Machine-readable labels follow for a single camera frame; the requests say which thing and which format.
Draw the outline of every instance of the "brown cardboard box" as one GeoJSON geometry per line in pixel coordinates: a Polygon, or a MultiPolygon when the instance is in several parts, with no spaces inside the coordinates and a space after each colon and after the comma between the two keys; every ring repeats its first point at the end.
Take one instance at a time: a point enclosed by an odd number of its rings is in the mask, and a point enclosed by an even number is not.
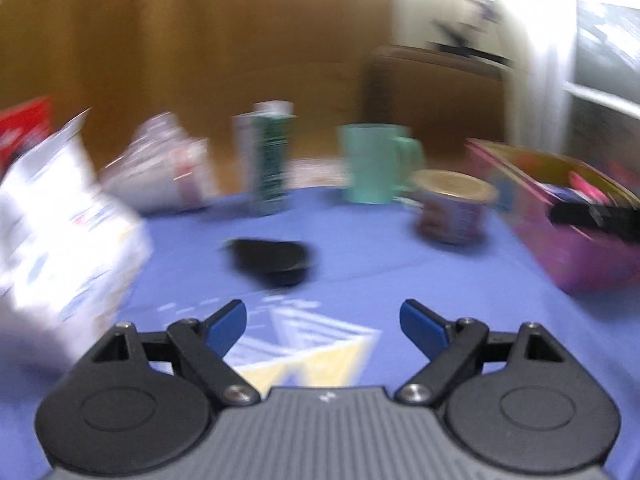
{"type": "Polygon", "coordinates": [[[408,126],[431,167],[461,169],[467,137],[504,140],[503,71],[453,54],[381,46],[367,64],[361,120],[408,126]]]}

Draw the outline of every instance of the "mug handle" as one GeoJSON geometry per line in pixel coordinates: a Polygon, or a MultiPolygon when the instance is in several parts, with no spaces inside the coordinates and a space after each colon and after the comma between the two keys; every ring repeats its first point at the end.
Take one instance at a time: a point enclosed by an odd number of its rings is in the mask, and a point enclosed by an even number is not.
{"type": "Polygon", "coordinates": [[[401,196],[415,189],[410,178],[414,171],[424,169],[424,152],[422,143],[412,137],[396,137],[395,142],[399,169],[396,196],[401,196]]]}

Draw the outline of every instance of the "blue tablecloth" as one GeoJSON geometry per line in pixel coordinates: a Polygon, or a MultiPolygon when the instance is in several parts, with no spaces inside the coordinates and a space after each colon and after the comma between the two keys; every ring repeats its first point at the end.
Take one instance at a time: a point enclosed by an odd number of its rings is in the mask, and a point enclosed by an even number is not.
{"type": "MultiPolygon", "coordinates": [[[[415,211],[350,205],[331,188],[297,190],[290,210],[246,213],[241,196],[207,210],[152,218],[155,252],[119,316],[139,330],[181,317],[206,317],[233,298],[249,312],[246,335],[228,355],[259,388],[271,384],[384,384],[390,392],[425,363],[402,335],[398,310],[415,298],[444,317],[472,316],[494,330],[543,323],[610,392],[623,427],[607,462],[616,478],[640,476],[640,291],[571,298],[557,290],[495,215],[483,243],[460,249],[414,234],[415,211]],[[262,290],[232,270],[235,237],[302,240],[315,247],[309,280],[262,290]]],[[[2,369],[0,479],[47,471],[32,429],[39,400],[56,378],[2,369]]]]}

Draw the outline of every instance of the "pink box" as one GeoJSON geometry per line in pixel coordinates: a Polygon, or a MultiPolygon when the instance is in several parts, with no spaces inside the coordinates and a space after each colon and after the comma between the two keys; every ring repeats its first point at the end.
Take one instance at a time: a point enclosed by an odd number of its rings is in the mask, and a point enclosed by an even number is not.
{"type": "Polygon", "coordinates": [[[588,164],[567,156],[468,139],[468,172],[500,193],[496,209],[536,257],[552,281],[568,293],[640,283],[640,244],[555,226],[547,217],[558,201],[539,183],[569,187],[575,171],[619,205],[640,207],[629,190],[588,164]]]}

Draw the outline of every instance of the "round container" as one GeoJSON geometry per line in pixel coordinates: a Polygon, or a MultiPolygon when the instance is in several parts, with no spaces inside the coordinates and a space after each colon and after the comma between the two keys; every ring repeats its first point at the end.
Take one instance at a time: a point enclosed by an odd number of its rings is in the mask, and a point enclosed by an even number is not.
{"type": "Polygon", "coordinates": [[[482,234],[487,205],[498,198],[494,186],[453,171],[420,170],[412,175],[422,203],[418,231],[449,244],[467,244],[482,234]]]}

